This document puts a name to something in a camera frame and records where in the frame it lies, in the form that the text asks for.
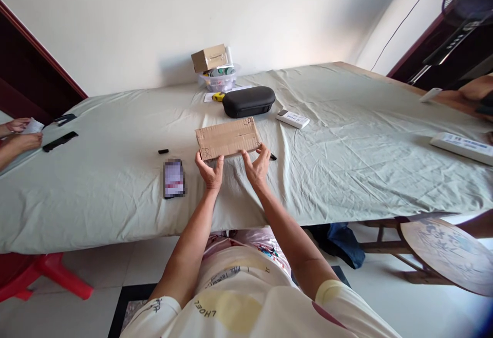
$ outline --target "wooden stool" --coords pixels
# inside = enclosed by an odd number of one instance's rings
[[[415,269],[403,272],[409,282],[456,285],[472,293],[493,296],[493,253],[455,225],[438,218],[364,223],[378,225],[379,230],[377,241],[360,243],[361,248],[366,253],[392,254]],[[397,228],[401,240],[382,241],[385,227]],[[400,253],[414,255],[423,267],[416,266]]]

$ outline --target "electric fan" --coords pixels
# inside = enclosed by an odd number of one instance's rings
[[[442,14],[444,20],[456,26],[457,30],[423,61],[423,68],[408,81],[410,85],[414,85],[431,67],[443,64],[476,28],[493,22],[493,0],[443,0]]]

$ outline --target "remote control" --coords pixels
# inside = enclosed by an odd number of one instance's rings
[[[276,115],[276,119],[286,122],[287,124],[299,129],[304,128],[310,122],[310,119],[297,115],[296,113],[289,112],[285,109],[281,110],[281,112]]]
[[[423,102],[428,102],[429,100],[433,99],[434,97],[436,97],[438,94],[440,94],[442,92],[443,89],[440,89],[440,88],[433,88],[431,89],[429,92],[427,92],[426,94],[424,94],[421,98],[420,98],[420,102],[423,103]]]
[[[430,144],[493,166],[493,145],[484,144],[450,133],[439,133],[431,139]]]

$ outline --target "plastic container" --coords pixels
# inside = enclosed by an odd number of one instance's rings
[[[240,66],[234,64],[236,72],[230,75],[209,77],[199,73],[199,78],[205,82],[207,89],[211,92],[230,91],[236,86],[236,78]]]

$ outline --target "tape measure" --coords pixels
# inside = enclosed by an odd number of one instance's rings
[[[220,91],[212,95],[212,99],[215,100],[216,102],[222,102],[225,95],[226,95],[225,92]]]

